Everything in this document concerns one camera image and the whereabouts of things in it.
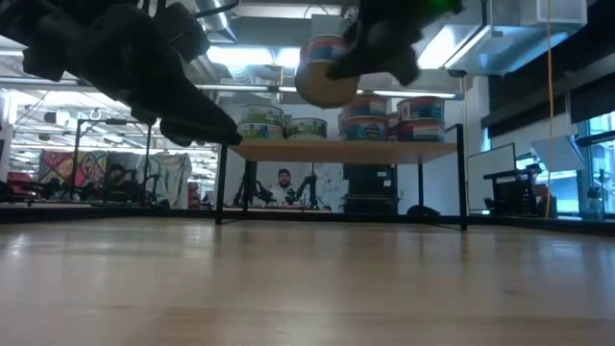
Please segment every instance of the wooden floor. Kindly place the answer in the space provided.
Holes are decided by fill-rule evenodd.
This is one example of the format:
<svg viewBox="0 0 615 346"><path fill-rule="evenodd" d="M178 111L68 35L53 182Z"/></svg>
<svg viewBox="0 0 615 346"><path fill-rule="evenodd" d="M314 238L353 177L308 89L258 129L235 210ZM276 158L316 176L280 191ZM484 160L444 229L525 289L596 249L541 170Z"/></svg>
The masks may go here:
<svg viewBox="0 0 615 346"><path fill-rule="evenodd" d="M615 242L507 228L0 225L0 345L615 345Z"/></svg>

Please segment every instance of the tuna can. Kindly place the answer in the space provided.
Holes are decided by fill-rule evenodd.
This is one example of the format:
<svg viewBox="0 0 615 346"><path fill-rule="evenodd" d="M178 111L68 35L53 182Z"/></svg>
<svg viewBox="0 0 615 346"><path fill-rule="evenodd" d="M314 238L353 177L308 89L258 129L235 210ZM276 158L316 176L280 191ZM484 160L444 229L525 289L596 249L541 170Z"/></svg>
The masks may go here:
<svg viewBox="0 0 615 346"><path fill-rule="evenodd" d="M397 138L400 141L444 141L444 121L416 119L400 124Z"/></svg>
<svg viewBox="0 0 615 346"><path fill-rule="evenodd" d="M241 108L239 124L269 124L283 126L284 111L265 105L246 105Z"/></svg>
<svg viewBox="0 0 615 346"><path fill-rule="evenodd" d="M296 118L288 122L286 137L289 139L327 138L327 121L318 118Z"/></svg>
<svg viewBox="0 0 615 346"><path fill-rule="evenodd" d="M386 119L355 116L343 120L344 140L386 140Z"/></svg>
<svg viewBox="0 0 615 346"><path fill-rule="evenodd" d="M386 117L388 100L378 95L358 95L353 102L344 107L344 116L380 116Z"/></svg>
<svg viewBox="0 0 615 346"><path fill-rule="evenodd" d="M439 97L415 97L397 104L402 122L414 119L444 120L444 100Z"/></svg>
<svg viewBox="0 0 615 346"><path fill-rule="evenodd" d="M400 115L394 111L386 115L386 121L388 122L388 129L397 129L400 125Z"/></svg>
<svg viewBox="0 0 615 346"><path fill-rule="evenodd" d="M282 126L262 123L245 123L237 126L237 132L244 138L280 139L283 138Z"/></svg>
<svg viewBox="0 0 615 346"><path fill-rule="evenodd" d="M327 71L347 52L340 36L313 37L301 47L295 87L301 97L323 109L346 106L357 94L359 77L332 81Z"/></svg>

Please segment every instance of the desk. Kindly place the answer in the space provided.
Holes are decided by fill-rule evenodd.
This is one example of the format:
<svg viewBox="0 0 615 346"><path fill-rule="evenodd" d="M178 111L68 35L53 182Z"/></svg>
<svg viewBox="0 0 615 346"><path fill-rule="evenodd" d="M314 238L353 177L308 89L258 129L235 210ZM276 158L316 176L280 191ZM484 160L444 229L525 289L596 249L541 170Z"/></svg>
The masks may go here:
<svg viewBox="0 0 615 346"><path fill-rule="evenodd" d="M462 231L467 229L465 190L465 156L463 126L456 124L446 130L456 131L456 143L439 142L380 142L341 141L319 139L244 139L239 145L222 145L218 173L216 224L222 223L224 184L228 149L246 160L244 186L250 186L250 172L258 161L282 162L337 162L356 164L417 164L419 169L419 206L424 205L423 164L457 152L457 175L459 184L459 215ZM252 189L246 188L242 211L247 214Z"/></svg>

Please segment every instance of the black metal table leg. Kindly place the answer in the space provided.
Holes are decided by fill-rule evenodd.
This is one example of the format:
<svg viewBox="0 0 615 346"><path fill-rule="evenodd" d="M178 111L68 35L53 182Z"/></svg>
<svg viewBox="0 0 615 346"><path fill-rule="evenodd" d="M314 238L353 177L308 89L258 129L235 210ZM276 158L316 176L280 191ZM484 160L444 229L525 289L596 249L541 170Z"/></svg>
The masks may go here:
<svg viewBox="0 0 615 346"><path fill-rule="evenodd" d="M457 124L457 177L459 183L459 227L461 231L468 230L468 207L465 186L465 150L463 125Z"/></svg>
<svg viewBox="0 0 615 346"><path fill-rule="evenodd" d="M423 182L424 182L424 177L423 177L423 164L419 163L418 164L418 169L419 169L419 217L421 222L423 222L423 214L424 214L424 207L425 207L425 190L424 190L424 186L423 186Z"/></svg>
<svg viewBox="0 0 615 346"><path fill-rule="evenodd" d="M215 202L215 224L222 225L222 210L224 209L224 185L227 180L227 156L229 146L220 146L220 165L218 166L218 195Z"/></svg>
<svg viewBox="0 0 615 346"><path fill-rule="evenodd" d="M243 184L243 204L242 204L242 213L243 213L243 217L245 218L247 216L248 213L248 205L250 204L250 200L252 199L252 191L253 191L253 185L254 185L254 178L253 178L253 168L254 166L254 162L253 161L246 161L245 163L245 169L244 169L244 173L243 173L243 179L244 179L244 184Z"/></svg>

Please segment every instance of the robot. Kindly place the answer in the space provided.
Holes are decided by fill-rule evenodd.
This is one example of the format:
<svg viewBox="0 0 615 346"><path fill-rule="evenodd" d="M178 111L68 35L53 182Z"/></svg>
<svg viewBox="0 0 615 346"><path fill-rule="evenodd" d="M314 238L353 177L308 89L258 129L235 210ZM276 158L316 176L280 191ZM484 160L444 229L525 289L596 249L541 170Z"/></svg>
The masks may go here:
<svg viewBox="0 0 615 346"><path fill-rule="evenodd" d="M59 81L69 72L132 108L173 142L238 144L234 121L186 77L183 65L209 49L197 18L239 3L191 13L181 2L159 0L0 0L0 35L26 45L24 71ZM461 0L360 0L344 35L350 47L328 72L342 79L389 72L404 86L418 77L410 45L421 29Z"/></svg>

